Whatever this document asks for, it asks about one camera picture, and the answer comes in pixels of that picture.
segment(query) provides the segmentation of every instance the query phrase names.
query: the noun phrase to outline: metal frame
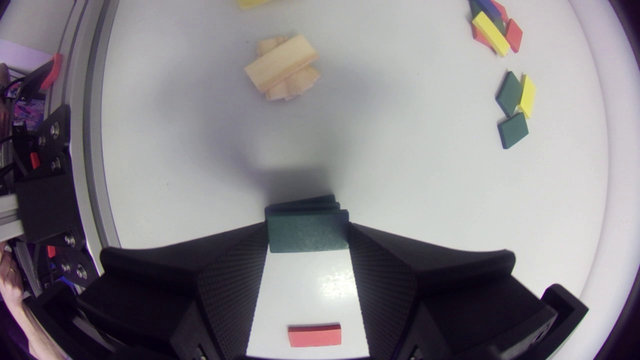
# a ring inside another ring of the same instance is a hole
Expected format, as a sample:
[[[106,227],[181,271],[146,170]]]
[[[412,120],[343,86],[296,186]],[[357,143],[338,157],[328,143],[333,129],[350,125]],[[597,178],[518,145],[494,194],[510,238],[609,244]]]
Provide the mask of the metal frame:
[[[103,247],[120,247],[111,214],[102,161],[102,77],[118,0],[76,0],[58,52],[65,66],[47,94],[46,115],[58,106],[71,109],[70,153],[78,208],[86,244],[102,273]]]

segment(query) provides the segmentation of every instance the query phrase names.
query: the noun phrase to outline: wire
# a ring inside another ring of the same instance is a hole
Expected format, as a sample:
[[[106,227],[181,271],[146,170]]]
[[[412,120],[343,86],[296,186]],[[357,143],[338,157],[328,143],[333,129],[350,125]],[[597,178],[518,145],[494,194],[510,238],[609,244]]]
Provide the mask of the wire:
[[[7,141],[10,140],[18,140],[18,139],[32,139],[32,140],[36,140],[37,137],[33,136],[33,135],[11,135],[11,136],[7,136],[6,138],[0,140],[0,147],[2,146],[2,144],[6,143]]]
[[[2,90],[0,91],[0,96],[2,98],[2,102],[4,102],[6,100],[6,93],[7,90],[9,90],[11,88],[11,86],[20,83],[24,80],[25,78],[17,78],[16,80],[13,80],[12,82],[10,82],[7,86],[5,86],[4,88],[2,88]]]

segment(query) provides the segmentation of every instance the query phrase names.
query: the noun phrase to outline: white table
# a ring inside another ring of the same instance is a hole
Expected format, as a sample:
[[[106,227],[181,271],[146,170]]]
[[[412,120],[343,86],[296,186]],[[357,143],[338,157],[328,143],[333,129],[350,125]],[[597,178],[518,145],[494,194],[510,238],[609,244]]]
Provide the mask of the white table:
[[[524,30],[506,58],[472,39],[466,0],[283,0],[247,12],[232,0],[120,0],[102,98],[120,243],[182,242],[332,192],[353,222],[507,248],[538,296],[555,282],[580,295],[609,175],[598,72],[569,3],[502,4]],[[258,40],[297,33],[323,76],[302,98],[267,102],[243,67]],[[507,70],[530,75],[538,95],[529,136],[505,151],[494,97]]]

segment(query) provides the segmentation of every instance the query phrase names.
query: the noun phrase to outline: bolt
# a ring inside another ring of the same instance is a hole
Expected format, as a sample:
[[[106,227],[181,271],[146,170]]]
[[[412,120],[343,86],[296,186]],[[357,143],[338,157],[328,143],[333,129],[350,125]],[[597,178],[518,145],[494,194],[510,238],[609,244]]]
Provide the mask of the bolt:
[[[76,268],[76,275],[78,275],[80,279],[86,280],[86,270],[80,264],[78,264],[78,267]]]
[[[62,268],[62,271],[64,271],[64,272],[70,272],[71,271],[71,266],[69,266],[69,263],[67,263],[67,260],[62,259],[62,261],[60,261],[60,267]]]
[[[58,135],[60,135],[60,124],[57,121],[54,122],[49,132],[51,133],[51,136],[53,136],[54,139],[57,139]]]
[[[76,239],[74,238],[74,236],[72,234],[66,234],[65,235],[65,243],[67,243],[67,245],[73,247],[76,246]]]
[[[54,161],[51,162],[51,172],[58,172],[60,171],[60,159],[56,158]]]

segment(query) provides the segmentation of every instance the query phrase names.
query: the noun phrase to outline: green block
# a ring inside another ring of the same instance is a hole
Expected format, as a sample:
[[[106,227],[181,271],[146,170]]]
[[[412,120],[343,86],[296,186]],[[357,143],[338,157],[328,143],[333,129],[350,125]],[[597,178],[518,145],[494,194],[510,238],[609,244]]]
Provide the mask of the green block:
[[[267,215],[271,252],[312,252],[348,249],[346,210],[285,212]]]
[[[512,117],[516,113],[516,107],[520,104],[520,98],[522,98],[522,84],[513,74],[513,71],[509,71],[504,77],[495,100],[504,111],[504,114],[507,117]]]
[[[475,19],[476,16],[482,11],[480,6],[475,2],[475,0],[469,0],[471,4],[471,18]]]
[[[500,31],[500,34],[507,35],[507,29],[504,27],[504,22],[502,19],[495,19],[493,21],[493,25]]]
[[[529,134],[527,119],[525,119],[523,113],[519,113],[498,125],[498,132],[500,133],[500,140],[502,140],[502,147],[508,149]]]

